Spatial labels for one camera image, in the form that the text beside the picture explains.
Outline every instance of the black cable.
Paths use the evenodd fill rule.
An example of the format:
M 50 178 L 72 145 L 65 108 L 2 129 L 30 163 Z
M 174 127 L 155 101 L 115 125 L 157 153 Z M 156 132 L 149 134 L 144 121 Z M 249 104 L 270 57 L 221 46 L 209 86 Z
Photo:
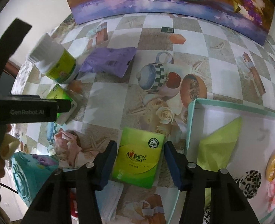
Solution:
M 12 192 L 14 192 L 14 193 L 18 194 L 18 192 L 17 192 L 16 190 L 14 190 L 14 189 L 10 188 L 10 187 L 9 187 L 9 186 L 7 186 L 7 185 L 4 185 L 4 184 L 2 184 L 2 183 L 0 183 L 0 185 L 1 185 L 1 186 L 3 186 L 3 187 L 5 187 L 5 188 L 7 188 L 7 189 L 9 189 L 9 190 L 11 190 Z

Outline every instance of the barcode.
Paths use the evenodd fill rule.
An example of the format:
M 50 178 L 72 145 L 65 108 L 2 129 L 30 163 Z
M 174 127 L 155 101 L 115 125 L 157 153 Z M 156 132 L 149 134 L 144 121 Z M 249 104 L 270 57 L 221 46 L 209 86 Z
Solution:
M 116 66 L 117 65 L 117 61 L 116 60 L 108 60 L 107 62 L 106 62 L 106 64 L 108 65 L 108 66 Z

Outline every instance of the white plastic bottle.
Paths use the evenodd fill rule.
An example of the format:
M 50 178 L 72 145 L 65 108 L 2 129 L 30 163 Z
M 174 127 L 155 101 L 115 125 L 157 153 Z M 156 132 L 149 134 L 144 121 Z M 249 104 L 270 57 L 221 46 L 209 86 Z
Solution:
M 29 55 L 41 73 L 59 84 L 70 83 L 78 74 L 80 65 L 61 45 L 44 34 Z

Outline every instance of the teapot handle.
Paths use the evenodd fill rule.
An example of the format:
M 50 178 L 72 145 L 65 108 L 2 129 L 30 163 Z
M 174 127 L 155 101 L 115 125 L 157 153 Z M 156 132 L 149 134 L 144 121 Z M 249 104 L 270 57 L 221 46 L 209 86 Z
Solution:
M 160 60 L 159 60 L 159 57 L 160 57 L 160 55 L 162 55 L 162 54 L 167 54 L 167 55 L 168 55 L 168 57 L 167 57 L 168 59 L 167 59 L 167 62 L 166 62 L 166 63 L 170 63 L 170 64 L 173 64 L 173 63 L 174 63 L 174 58 L 173 58 L 173 56 L 172 56 L 170 53 L 166 52 L 166 51 L 162 51 L 162 52 L 159 52 L 159 53 L 157 54 L 155 63 L 161 63 Z

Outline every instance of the white bottle cap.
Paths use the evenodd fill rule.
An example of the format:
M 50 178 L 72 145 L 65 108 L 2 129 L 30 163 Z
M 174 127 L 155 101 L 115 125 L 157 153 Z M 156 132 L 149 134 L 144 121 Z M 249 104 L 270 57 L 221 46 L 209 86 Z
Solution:
M 37 63 L 40 61 L 54 61 L 61 54 L 64 47 L 58 44 L 48 34 L 44 34 L 30 52 L 29 61 Z

